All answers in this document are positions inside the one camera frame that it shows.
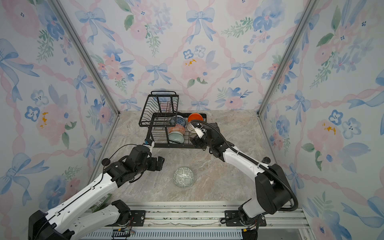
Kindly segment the green white patterned bowl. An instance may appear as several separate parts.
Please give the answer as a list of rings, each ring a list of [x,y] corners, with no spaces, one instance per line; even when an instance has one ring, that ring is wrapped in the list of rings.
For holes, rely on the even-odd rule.
[[[173,182],[179,188],[189,188],[195,183],[194,172],[188,167],[180,167],[174,172]]]

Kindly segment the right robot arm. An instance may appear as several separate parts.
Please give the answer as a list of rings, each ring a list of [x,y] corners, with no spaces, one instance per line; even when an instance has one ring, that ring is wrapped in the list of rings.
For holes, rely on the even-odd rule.
[[[198,149],[209,149],[209,153],[222,162],[236,167],[253,180],[256,196],[243,203],[239,208],[239,219],[249,226],[258,222],[266,214],[278,211],[293,212],[299,207],[299,201],[290,187],[281,166],[269,165],[257,161],[240,151],[220,132],[216,123],[192,120],[196,136],[191,139]]]

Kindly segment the pale green bowl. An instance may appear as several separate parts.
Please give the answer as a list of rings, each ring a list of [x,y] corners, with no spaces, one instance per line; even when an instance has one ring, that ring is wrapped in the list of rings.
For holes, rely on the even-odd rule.
[[[171,143],[176,143],[176,144],[183,144],[185,139],[184,136],[179,133],[179,132],[172,132],[169,134],[169,141]]]

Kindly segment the orange bowl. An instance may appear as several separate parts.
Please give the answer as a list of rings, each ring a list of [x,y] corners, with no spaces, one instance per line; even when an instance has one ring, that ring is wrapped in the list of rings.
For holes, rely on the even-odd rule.
[[[203,121],[204,118],[201,114],[198,114],[198,113],[192,113],[188,116],[188,123],[190,123],[191,121]]]

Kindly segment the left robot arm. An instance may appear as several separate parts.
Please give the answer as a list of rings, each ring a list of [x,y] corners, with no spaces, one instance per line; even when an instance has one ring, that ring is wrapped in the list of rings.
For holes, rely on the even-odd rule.
[[[129,155],[116,162],[103,159],[103,172],[90,184],[47,212],[37,211],[30,216],[28,239],[78,240],[105,226],[131,225],[134,216],[122,200],[85,217],[82,215],[114,190],[136,182],[144,172],[161,171],[165,159],[153,156],[154,146],[154,142],[147,139],[142,145],[134,145]]]

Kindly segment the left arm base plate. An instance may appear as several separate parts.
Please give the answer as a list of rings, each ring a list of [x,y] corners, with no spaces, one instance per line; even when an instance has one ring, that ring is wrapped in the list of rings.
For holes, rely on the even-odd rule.
[[[124,213],[122,217],[119,217],[116,223],[107,225],[107,227],[142,227],[146,213],[145,210],[131,210],[129,213]]]

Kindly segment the white brown patterned bowl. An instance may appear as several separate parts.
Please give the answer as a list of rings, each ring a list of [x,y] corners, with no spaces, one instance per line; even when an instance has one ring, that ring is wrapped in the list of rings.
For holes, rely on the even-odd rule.
[[[187,130],[188,130],[190,133],[192,133],[192,134],[195,134],[195,133],[196,133],[196,131],[195,131],[195,127],[193,126],[193,124],[192,124],[191,122],[189,122],[189,123],[187,124]]]

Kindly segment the blue floral bowl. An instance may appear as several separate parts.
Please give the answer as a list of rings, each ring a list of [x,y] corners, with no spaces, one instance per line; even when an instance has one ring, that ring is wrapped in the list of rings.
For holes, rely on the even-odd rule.
[[[172,117],[170,119],[170,124],[173,126],[173,125],[181,125],[182,127],[185,127],[186,126],[186,120],[183,116],[181,115],[177,115],[175,117]]]

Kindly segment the red white patterned bowl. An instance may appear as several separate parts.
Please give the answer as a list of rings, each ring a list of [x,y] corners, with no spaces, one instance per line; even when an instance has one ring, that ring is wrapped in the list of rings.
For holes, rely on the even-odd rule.
[[[175,126],[168,128],[169,134],[175,133],[175,132],[178,132],[179,134],[184,135],[186,132],[186,129],[185,129],[185,127],[183,127],[182,125],[179,125],[179,124],[176,124]]]

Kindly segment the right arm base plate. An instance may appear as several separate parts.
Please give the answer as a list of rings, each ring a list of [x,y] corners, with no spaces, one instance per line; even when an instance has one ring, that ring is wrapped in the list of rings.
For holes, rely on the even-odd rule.
[[[246,214],[240,213],[240,211],[224,211],[225,216],[221,218],[220,223],[227,227],[266,227],[266,219],[263,215],[257,215],[256,217],[249,218]]]

